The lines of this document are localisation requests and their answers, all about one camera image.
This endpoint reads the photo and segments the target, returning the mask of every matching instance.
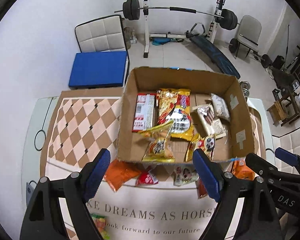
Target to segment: snack package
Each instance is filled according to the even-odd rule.
[[[150,141],[146,154],[142,158],[143,162],[173,163],[175,161],[169,144],[172,125],[173,120],[138,132]]]
[[[216,139],[227,135],[221,120],[215,117],[211,104],[197,106],[197,113],[208,136],[216,135]]]
[[[141,174],[133,163],[120,162],[118,159],[112,161],[104,175],[104,179],[116,192],[125,182]]]
[[[151,172],[151,167],[148,167],[146,171],[143,171],[136,181],[136,186],[138,185],[155,185],[158,184],[159,180]]]
[[[193,152],[199,148],[201,148],[203,150],[203,152],[205,153],[205,155],[207,155],[207,157],[210,160],[212,160],[214,146],[215,146],[215,135],[206,136],[206,137],[202,138],[200,136],[200,134],[198,134],[198,133],[195,134],[189,144],[185,161],[186,162],[191,161]]]
[[[194,127],[190,116],[190,90],[160,89],[156,95],[158,124],[174,120],[172,137],[191,141]]]
[[[255,172],[246,165],[244,159],[234,161],[231,172],[238,179],[254,180],[255,177]]]
[[[94,213],[92,213],[90,215],[92,217],[92,220],[93,220],[94,224],[96,225],[96,228],[98,229],[99,233],[103,237],[103,239],[110,239],[107,231],[105,230],[106,217],[100,216],[100,215],[97,215],[97,214],[94,214]]]
[[[230,114],[226,101],[222,97],[215,94],[211,94],[211,97],[216,116],[230,122]]]
[[[201,178],[199,178],[195,183],[197,185],[198,199],[206,197],[208,195],[208,192],[207,192],[206,188],[204,187],[204,184],[203,184]]]
[[[138,94],[133,132],[149,129],[153,126],[154,99],[155,94]]]
[[[176,178],[174,181],[175,186],[182,186],[195,182],[199,179],[197,171],[191,165],[180,165],[175,168]]]

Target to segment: wall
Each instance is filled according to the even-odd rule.
[[[126,0],[113,0],[116,10],[122,8],[122,3]],[[280,17],[284,0],[226,0],[225,8],[234,11],[238,21],[246,14],[258,19],[262,25],[262,32],[259,38],[260,51],[263,50],[268,37]],[[214,13],[216,0],[150,0],[150,6],[177,6],[193,8],[199,11]],[[196,22],[203,22],[206,29],[209,28],[212,16],[202,14],[189,14],[184,12],[170,12],[168,10],[149,11],[149,26],[151,33],[167,33],[170,31],[175,34],[184,34],[190,30]],[[130,23],[136,28],[137,33],[144,33],[144,17]],[[232,31],[220,29],[216,39],[229,42],[236,34],[236,29]]]
[[[275,60],[277,55],[281,55],[283,57],[286,56],[288,42],[288,25],[290,25],[289,47],[286,66],[288,66],[300,52],[300,50],[297,48],[297,45],[300,47],[300,19],[289,5],[287,5],[287,9],[285,11],[284,18],[278,31],[278,34],[275,37],[274,42],[267,53],[272,60]]]
[[[34,104],[68,89],[79,52],[74,27],[111,14],[110,3],[18,0],[0,22],[0,223],[13,239],[24,215],[21,165]]]

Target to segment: blue gripper pad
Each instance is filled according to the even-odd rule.
[[[287,150],[282,149],[280,147],[274,151],[274,155],[278,159],[282,160],[283,162],[289,164],[292,167],[298,166],[299,164],[298,157],[295,154],[288,152]]]
[[[209,197],[218,202],[220,200],[219,183],[204,162],[203,158],[200,156],[198,150],[193,152],[192,160],[194,167],[208,192]]]
[[[99,185],[104,174],[106,173],[106,170],[108,169],[109,164],[110,152],[108,150],[105,150],[86,182],[85,192],[83,194],[83,198],[86,202],[88,202],[89,199],[93,198],[97,193]]]

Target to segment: tape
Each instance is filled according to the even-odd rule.
[[[233,94],[230,95],[230,106],[231,106],[231,109],[233,110],[238,104],[238,99],[237,99],[237,96],[233,96]]]
[[[243,141],[246,139],[246,131],[245,130],[242,130],[238,133],[236,133],[236,140],[237,140],[237,143],[239,143],[239,148],[240,150],[243,149]]]

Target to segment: barcode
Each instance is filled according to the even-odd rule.
[[[136,109],[136,113],[137,113],[137,114],[140,114],[140,113],[141,113],[141,107],[142,107],[142,104],[137,105],[137,109]]]

